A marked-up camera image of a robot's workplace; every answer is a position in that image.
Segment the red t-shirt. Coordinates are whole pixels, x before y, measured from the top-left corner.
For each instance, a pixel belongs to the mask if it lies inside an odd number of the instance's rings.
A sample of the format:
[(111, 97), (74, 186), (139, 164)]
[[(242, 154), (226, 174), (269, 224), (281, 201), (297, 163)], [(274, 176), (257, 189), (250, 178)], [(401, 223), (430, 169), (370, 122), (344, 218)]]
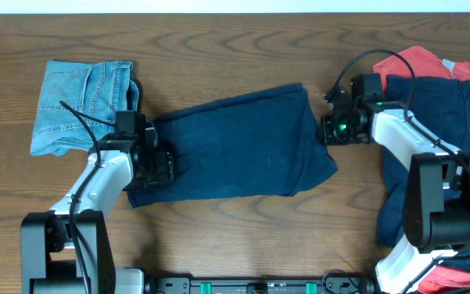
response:
[[(470, 80), (470, 63), (453, 62), (440, 59), (423, 47), (413, 46), (390, 56), (373, 67), (380, 74), (382, 85), (387, 88), (387, 76), (395, 75), (402, 78), (431, 77), (459, 80)], [(419, 284), (422, 293), (466, 292), (470, 288), (470, 261), (443, 262), (436, 267)]]

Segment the folded light blue jeans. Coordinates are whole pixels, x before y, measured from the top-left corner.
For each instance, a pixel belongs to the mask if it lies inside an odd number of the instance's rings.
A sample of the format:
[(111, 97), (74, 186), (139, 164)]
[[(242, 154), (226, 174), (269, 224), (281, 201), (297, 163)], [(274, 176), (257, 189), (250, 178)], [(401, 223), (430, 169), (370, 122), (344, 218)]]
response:
[(47, 62), (32, 131), (30, 154), (63, 156), (93, 146), (80, 121), (60, 103), (85, 115), (97, 139), (113, 131), (116, 112), (137, 110), (140, 90), (131, 61), (95, 64)]

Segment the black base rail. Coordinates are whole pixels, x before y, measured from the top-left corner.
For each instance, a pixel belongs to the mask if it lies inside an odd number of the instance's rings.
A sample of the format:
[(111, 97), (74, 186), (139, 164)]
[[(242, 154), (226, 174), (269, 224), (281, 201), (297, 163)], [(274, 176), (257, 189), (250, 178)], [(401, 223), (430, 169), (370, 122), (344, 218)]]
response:
[(141, 269), (117, 269), (117, 294), (374, 294), (373, 278), (332, 270), (316, 278), (194, 278), (149, 276)]

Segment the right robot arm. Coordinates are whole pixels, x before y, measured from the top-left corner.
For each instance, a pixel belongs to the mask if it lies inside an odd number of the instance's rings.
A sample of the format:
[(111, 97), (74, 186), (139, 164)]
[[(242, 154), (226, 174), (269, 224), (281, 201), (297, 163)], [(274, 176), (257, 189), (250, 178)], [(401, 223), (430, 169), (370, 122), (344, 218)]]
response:
[(325, 95), (332, 114), (321, 121), (326, 145), (375, 142), (408, 172), (403, 234), (375, 266), (365, 293), (407, 293), (444, 261), (470, 261), (470, 152), (431, 133), (406, 103), (380, 92)]

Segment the navy shorts in pile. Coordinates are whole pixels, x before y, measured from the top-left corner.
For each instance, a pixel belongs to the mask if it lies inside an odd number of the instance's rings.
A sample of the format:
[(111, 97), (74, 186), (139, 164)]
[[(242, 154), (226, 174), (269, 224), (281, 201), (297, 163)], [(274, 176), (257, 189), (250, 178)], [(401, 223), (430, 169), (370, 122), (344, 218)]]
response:
[[(410, 111), (415, 118), (445, 142), (470, 151), (470, 80), (423, 77), (413, 81), (389, 75), (386, 98), (406, 102), (413, 85), (416, 90)], [(382, 164), (388, 196), (379, 210), (376, 238), (379, 245), (393, 248), (403, 235), (408, 171), (387, 149), (383, 150)]]

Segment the navy blue shorts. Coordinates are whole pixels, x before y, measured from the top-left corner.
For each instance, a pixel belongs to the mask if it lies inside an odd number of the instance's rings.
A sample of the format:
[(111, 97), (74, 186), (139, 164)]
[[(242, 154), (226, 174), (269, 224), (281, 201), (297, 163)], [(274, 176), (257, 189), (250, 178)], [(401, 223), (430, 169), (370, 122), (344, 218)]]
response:
[(128, 192), (132, 207), (211, 198), (292, 197), (338, 170), (317, 139), (300, 83), (216, 100), (155, 119), (175, 159), (167, 185)]

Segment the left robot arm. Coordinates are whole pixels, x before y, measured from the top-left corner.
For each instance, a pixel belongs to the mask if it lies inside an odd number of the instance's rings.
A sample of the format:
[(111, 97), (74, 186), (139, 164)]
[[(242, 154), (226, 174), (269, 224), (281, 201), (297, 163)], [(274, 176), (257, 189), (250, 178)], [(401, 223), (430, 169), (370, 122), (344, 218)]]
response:
[(150, 136), (108, 134), (70, 191), (20, 225), (24, 293), (148, 293), (137, 268), (118, 268), (106, 220), (123, 190), (174, 180), (174, 149)]

